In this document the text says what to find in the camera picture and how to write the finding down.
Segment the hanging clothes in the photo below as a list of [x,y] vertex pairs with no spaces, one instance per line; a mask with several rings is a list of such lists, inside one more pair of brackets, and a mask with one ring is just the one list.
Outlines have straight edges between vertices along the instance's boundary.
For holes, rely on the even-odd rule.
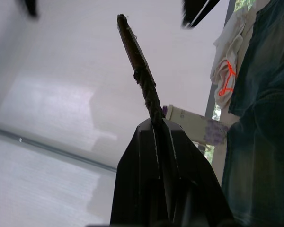
[[244,226],[284,225],[284,0],[257,13],[229,112],[222,190]]
[[216,55],[210,79],[213,84],[218,85],[214,98],[220,108],[226,106],[235,85],[237,54],[243,41],[241,33],[247,11],[248,7],[245,6],[234,12],[219,38],[213,43]]

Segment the black plastic object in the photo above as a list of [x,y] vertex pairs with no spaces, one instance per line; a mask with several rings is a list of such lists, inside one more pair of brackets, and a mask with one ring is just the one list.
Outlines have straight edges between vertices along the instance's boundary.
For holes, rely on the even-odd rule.
[[183,0],[182,27],[194,28],[220,0]]
[[[142,225],[109,225],[109,226],[87,226],[87,227],[145,227]],[[152,227],[181,227],[180,225],[176,225],[174,223],[171,222],[166,222],[166,221],[160,221],[157,222],[155,225],[153,225]],[[205,227],[203,224],[201,223],[194,223],[191,224],[189,226],[185,226],[185,227]],[[217,227],[240,227],[238,224],[236,224],[233,220],[226,220],[224,222],[222,222],[219,226]],[[275,227],[273,225],[261,225],[261,226],[257,226],[257,227]]]
[[37,0],[17,0],[21,7],[32,19],[38,18]]
[[142,122],[117,168],[111,225],[233,221],[213,169],[182,128]]

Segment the white wall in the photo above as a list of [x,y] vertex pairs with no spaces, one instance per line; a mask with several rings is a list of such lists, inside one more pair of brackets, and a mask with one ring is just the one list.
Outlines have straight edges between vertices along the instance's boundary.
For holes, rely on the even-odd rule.
[[128,15],[161,104],[204,114],[228,2],[181,30],[180,0],[39,0],[38,22],[0,0],[0,128],[116,167],[148,118],[117,15]]
[[0,227],[108,224],[115,173],[0,136]]

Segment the twine wrapped stick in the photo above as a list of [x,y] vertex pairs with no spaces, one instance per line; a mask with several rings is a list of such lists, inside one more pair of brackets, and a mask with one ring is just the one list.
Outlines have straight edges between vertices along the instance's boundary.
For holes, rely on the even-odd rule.
[[152,77],[147,61],[137,43],[136,36],[133,34],[123,14],[118,15],[117,23],[123,45],[134,70],[133,77],[142,89],[151,122],[154,125],[160,126],[163,124],[163,118],[165,118],[165,116],[160,106],[156,83]]

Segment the ceiling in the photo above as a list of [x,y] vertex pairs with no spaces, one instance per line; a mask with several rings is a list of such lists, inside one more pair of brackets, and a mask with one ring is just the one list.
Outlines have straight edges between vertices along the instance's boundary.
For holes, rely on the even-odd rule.
[[0,0],[0,129],[116,167],[148,118],[117,15],[128,16],[161,104],[204,115],[228,2],[182,30],[175,0],[40,0],[36,22]]

